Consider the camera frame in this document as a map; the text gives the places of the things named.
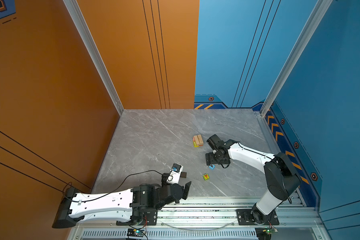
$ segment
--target yellow chevron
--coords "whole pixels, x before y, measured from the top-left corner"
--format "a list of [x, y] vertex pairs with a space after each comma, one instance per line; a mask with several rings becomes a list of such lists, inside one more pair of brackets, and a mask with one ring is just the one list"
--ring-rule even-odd
[[276, 131], [276, 137], [275, 137], [275, 138], [276, 138], [276, 142], [277, 142], [277, 136], [278, 136], [278, 135], [284, 136], [284, 134], [283, 134], [282, 132]]
[[297, 165], [296, 163], [292, 162], [292, 164], [293, 164], [293, 166], [295, 166], [295, 168], [302, 170], [301, 167], [299, 165]]
[[295, 155], [292, 152], [285, 151], [285, 154], [289, 155], [289, 156], [292, 156], [292, 157], [295, 157]]
[[270, 118], [274, 118], [274, 116], [271, 116], [271, 115], [268, 116], [268, 125], [269, 125], [269, 119]]
[[213, 106], [213, 104], [209, 105], [208, 107], [206, 107], [206, 108], [204, 108], [204, 109], [208, 109], [208, 108], [210, 108], [211, 106]]
[[273, 133], [273, 127], [278, 127], [278, 125], [276, 123], [272, 123], [271, 126], [272, 126], [271, 132]]
[[301, 176], [301, 180], [303, 180], [304, 182], [306, 182], [307, 184], [309, 184], [308, 180], [305, 179], [305, 178], [303, 178], [302, 176]]

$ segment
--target robotic arm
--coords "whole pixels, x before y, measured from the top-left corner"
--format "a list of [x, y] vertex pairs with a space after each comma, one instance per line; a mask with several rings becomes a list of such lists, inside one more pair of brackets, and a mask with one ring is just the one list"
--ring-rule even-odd
[[268, 189], [251, 211], [250, 220], [255, 224], [268, 222], [274, 209], [287, 200], [300, 185], [299, 173], [282, 152], [277, 155], [260, 152], [231, 139], [224, 142], [216, 134], [206, 142], [213, 149], [213, 152], [205, 155], [207, 166], [219, 164], [227, 168], [230, 159], [233, 159], [249, 164], [265, 174]]
[[117, 220], [129, 225], [142, 221], [145, 212], [159, 210], [165, 204], [187, 199], [191, 182], [180, 186], [185, 177], [183, 167], [174, 164], [171, 172], [162, 175], [162, 185], [141, 184], [132, 189], [109, 194], [83, 194], [67, 189], [53, 222], [53, 228], [69, 228], [90, 220]]

